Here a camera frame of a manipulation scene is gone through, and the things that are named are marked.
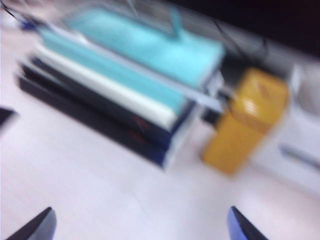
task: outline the wire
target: wire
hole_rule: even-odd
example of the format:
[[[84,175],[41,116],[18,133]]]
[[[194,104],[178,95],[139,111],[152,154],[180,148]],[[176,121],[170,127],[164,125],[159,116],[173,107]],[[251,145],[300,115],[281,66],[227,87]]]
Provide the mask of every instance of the wire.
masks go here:
[[[238,45],[238,43],[220,26],[220,24],[218,24],[218,22],[215,19],[212,19],[213,23],[215,24],[216,28],[219,30],[219,32],[221,33],[221,35],[228,40],[231,44],[233,44],[234,48],[237,50],[237,52],[239,53],[239,55],[248,63],[252,64],[252,65],[261,65],[266,58],[269,55],[269,45],[267,42],[267,39],[264,37],[262,38],[262,43],[261,43],[261,47],[258,48],[258,50],[256,50],[254,52],[254,55],[256,55],[261,49],[264,50],[264,55],[263,57],[250,57],[249,55],[246,54],[246,52]]]
[[[38,26],[38,25],[44,25],[45,22],[43,22],[42,20],[39,20],[37,18],[35,18],[32,14],[27,14],[24,12],[21,12],[19,10],[16,10],[12,7],[7,6],[3,0],[0,0],[1,6],[3,7],[3,9],[9,14],[11,15],[13,18],[15,18],[16,20],[18,20],[21,24],[26,25],[31,24],[33,26]]]

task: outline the dark blue book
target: dark blue book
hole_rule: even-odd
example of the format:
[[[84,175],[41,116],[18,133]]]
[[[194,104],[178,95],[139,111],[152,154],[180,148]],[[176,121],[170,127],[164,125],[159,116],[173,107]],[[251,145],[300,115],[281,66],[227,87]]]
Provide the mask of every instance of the dark blue book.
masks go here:
[[[165,149],[153,145],[138,132],[125,128],[85,102],[79,101],[66,92],[61,85],[48,81],[43,76],[30,73],[27,76],[19,76],[18,83],[23,91],[108,136],[151,162],[163,166]]]
[[[30,62],[32,63],[32,65],[22,66],[23,71],[26,75],[41,75],[41,73],[37,71],[37,69],[40,69],[46,74],[52,76],[51,78],[47,77],[47,81],[52,81],[52,79],[55,79],[59,82],[58,84],[60,84],[61,87],[64,88],[65,91],[70,95],[85,102],[86,104],[101,112],[102,114],[108,116],[109,118],[112,118],[113,120],[119,122],[126,128],[140,133],[146,140],[155,145],[159,145],[165,150],[169,148],[173,135],[194,106],[194,103],[191,101],[186,104],[184,110],[182,111],[182,114],[173,125],[172,130],[168,131],[140,117],[134,112],[125,109],[124,107],[118,105],[110,99],[107,99],[106,97],[101,96],[93,90],[83,86],[77,81],[62,74],[58,70],[48,66],[38,58],[32,58]]]

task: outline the blue object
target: blue object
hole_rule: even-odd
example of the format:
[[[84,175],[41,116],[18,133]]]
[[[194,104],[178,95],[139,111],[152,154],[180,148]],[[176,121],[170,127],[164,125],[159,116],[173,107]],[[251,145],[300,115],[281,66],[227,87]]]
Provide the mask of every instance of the blue object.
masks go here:
[[[227,216],[230,240],[268,240],[235,206]]]
[[[20,28],[23,31],[34,31],[36,29],[36,27],[37,27],[37,25],[29,20],[23,20],[20,23]]]
[[[184,30],[180,30],[178,37],[172,37],[102,7],[92,7],[68,18],[65,23],[90,41],[195,89],[201,89],[206,77],[224,56],[220,42]],[[40,29],[39,33],[47,48],[181,114],[186,99],[178,90],[47,28]]]

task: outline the white surface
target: white surface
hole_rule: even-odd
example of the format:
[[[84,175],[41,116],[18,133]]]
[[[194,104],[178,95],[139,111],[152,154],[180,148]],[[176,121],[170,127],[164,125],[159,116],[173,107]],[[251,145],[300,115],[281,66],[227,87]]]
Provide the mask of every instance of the white surface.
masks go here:
[[[202,164],[209,126],[164,172],[22,92],[15,59],[35,37],[1,36],[1,104],[19,113],[1,136],[1,239],[52,206],[55,240],[226,240],[232,205],[269,239],[319,239],[319,199],[251,166],[228,178]]]

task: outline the yellow plastic box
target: yellow plastic box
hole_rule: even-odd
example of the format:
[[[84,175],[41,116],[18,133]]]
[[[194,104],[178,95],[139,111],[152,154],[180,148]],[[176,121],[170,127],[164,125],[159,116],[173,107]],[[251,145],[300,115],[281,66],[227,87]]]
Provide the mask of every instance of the yellow plastic box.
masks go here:
[[[287,107],[287,84],[266,72],[249,68],[229,109],[220,118],[203,152],[205,163],[234,174],[279,120]]]

